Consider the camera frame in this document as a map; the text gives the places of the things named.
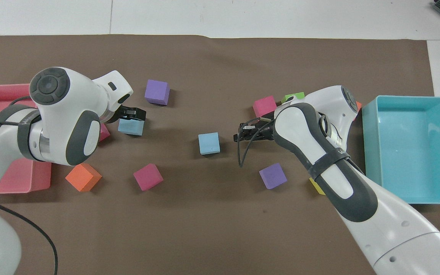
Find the purple cube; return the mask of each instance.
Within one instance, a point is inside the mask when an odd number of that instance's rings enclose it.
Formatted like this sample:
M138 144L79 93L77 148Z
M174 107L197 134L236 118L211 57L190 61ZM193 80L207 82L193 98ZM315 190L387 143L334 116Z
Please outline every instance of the purple cube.
M276 186L280 186L281 183L288 181L279 163L275 163L270 167L264 168L263 170L259 171L259 174L267 189L273 189Z
M145 99L154 104L167 105L169 99L169 84L167 82L151 80L147 81Z

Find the orange cube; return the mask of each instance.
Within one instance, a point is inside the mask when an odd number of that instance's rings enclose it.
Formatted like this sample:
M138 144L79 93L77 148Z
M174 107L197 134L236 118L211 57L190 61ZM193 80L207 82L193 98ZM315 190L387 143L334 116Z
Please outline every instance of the orange cube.
M66 180L79 192L87 192L91 190L100 179L100 173L87 163L76 165L66 176Z

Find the black strap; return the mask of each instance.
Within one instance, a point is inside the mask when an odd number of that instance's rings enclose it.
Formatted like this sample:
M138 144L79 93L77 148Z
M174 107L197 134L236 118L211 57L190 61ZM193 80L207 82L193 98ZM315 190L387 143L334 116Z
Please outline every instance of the black strap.
M312 167L310 167L309 174L312 177L312 179L316 179L318 176L320 176L325 170L327 170L329 167L331 167L335 162L338 160L351 158L351 156L346 153L342 148L338 147L334 150L326 153L321 158L319 158Z
M30 160L37 160L30 150L30 130L32 128L32 124L41 120L40 112L38 110L31 111L23 117L23 119L18 123L18 133L17 133L17 141L18 141L18 149L21 154Z

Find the light blue cube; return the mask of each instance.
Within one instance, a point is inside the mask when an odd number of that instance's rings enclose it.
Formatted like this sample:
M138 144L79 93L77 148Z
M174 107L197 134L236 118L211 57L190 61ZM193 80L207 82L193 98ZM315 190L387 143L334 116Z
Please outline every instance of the light blue cube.
M134 134L141 136L144 130L143 120L123 120L120 119L118 124L118 131L124 134Z
M199 134L198 140L201 155L220 153L218 133Z

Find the green cube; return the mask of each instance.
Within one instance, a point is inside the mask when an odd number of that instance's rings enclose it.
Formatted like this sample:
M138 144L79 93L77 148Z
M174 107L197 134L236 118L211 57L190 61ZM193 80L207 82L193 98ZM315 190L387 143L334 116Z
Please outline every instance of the green cube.
M304 92L297 92L296 94L287 94L281 99L281 104L285 103L290 97L295 96L297 99L303 99L305 97Z

